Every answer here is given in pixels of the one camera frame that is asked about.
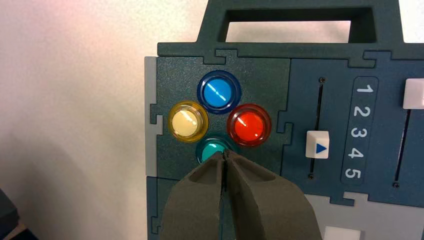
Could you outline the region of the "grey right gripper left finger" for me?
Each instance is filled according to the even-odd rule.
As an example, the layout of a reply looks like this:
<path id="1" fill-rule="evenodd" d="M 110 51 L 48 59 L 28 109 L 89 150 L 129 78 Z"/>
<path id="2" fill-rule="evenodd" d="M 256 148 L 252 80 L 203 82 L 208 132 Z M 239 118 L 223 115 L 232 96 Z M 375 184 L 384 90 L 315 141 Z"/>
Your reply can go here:
<path id="1" fill-rule="evenodd" d="M 216 152 L 172 187 L 162 212 L 160 239 L 220 239 L 224 165 L 223 154 Z"/>

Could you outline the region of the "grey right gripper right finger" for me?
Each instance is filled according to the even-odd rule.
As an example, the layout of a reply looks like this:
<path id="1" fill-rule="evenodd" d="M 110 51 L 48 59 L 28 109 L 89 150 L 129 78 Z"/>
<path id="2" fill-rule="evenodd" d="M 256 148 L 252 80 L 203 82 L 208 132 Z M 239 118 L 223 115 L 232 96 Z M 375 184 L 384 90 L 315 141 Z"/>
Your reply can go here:
<path id="1" fill-rule="evenodd" d="M 226 167 L 236 239 L 322 239 L 314 209 L 296 184 L 230 150 Z"/>

